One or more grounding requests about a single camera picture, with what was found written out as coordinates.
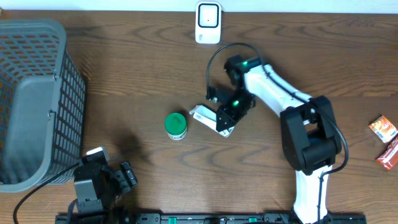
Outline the white and green carton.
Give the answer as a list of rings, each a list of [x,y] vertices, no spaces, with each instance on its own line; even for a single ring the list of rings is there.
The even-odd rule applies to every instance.
[[[218,134],[220,134],[225,138],[229,137],[234,130],[234,127],[231,127],[229,129],[217,131],[216,113],[204,105],[196,105],[194,109],[189,111],[189,114],[192,115],[195,120],[201,122],[202,124],[214,130],[215,132],[217,132]]]

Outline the green lid jar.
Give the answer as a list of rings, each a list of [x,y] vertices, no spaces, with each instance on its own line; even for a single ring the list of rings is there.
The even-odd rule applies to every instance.
[[[187,134],[187,121],[180,113],[170,113],[164,121],[164,127],[172,140],[179,141]]]

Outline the small orange box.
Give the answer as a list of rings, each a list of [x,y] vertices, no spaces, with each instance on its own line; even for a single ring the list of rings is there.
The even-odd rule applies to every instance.
[[[397,128],[385,116],[380,116],[369,125],[369,128],[383,143],[392,141],[397,135]]]

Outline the red chocolate bar wrapper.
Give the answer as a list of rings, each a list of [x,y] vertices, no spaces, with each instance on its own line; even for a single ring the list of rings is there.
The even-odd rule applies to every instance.
[[[386,151],[376,159],[386,170],[391,171],[397,164],[397,137],[388,145]]]

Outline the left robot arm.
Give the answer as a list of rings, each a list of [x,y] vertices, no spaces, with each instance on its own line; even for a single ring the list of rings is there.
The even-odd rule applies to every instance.
[[[134,223],[135,218],[125,207],[116,205],[129,193],[137,179],[129,162],[120,169],[99,162],[86,163],[74,171],[76,199],[70,204],[66,223]]]

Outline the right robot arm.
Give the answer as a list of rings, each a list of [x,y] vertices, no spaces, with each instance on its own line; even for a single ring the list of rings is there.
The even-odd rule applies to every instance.
[[[224,70],[236,89],[216,111],[216,130],[234,127],[255,98],[263,101],[280,119],[282,150],[295,169],[294,213],[301,223],[318,223],[327,215],[328,173],[341,152],[330,101],[302,93],[260,58],[235,55],[227,59]]]

